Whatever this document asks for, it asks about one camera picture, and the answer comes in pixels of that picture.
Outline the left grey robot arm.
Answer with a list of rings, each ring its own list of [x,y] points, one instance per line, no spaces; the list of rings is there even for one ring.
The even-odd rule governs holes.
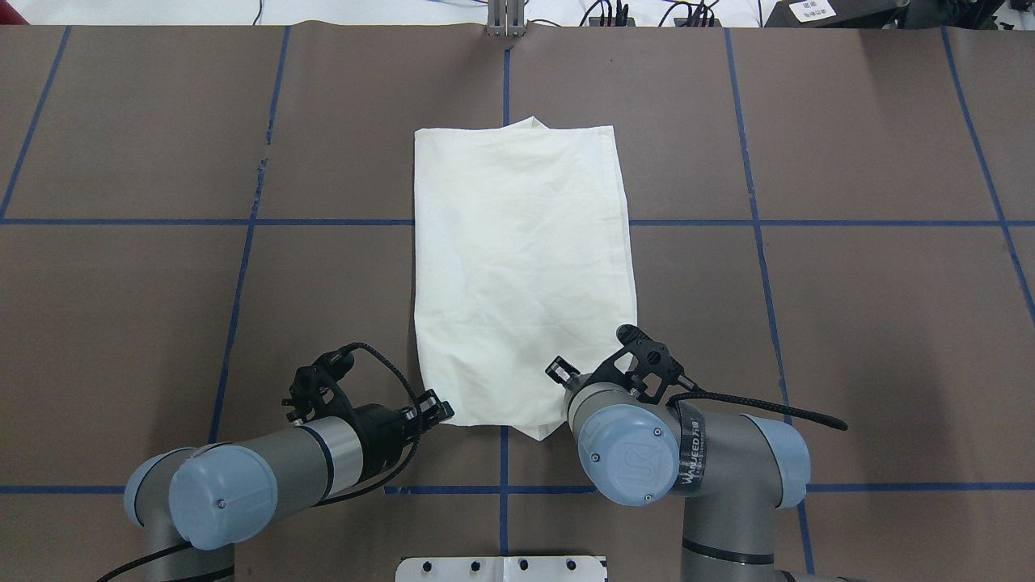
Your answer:
[[[230,581],[235,545],[348,490],[363,493],[400,472],[414,447],[454,415],[435,392],[415,406],[369,404],[247,441],[178,447],[139,466],[125,486],[126,515],[146,539],[147,581]]]

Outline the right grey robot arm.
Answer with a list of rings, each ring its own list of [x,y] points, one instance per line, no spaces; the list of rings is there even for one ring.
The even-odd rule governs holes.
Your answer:
[[[581,468],[607,500],[647,506],[683,500],[683,581],[809,581],[777,568],[776,513],[805,500],[812,459],[783,416],[835,430],[828,414],[703,390],[662,348],[621,350],[590,373],[555,358],[548,378],[565,391]],[[705,411],[713,400],[772,411],[777,419]]]

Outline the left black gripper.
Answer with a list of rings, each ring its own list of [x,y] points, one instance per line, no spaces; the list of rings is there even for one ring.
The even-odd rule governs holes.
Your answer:
[[[413,445],[419,426],[437,426],[454,417],[450,402],[435,390],[418,394],[413,405],[389,409],[369,404],[354,410],[353,428],[360,437],[363,467],[360,482],[377,478],[400,464],[404,446]]]

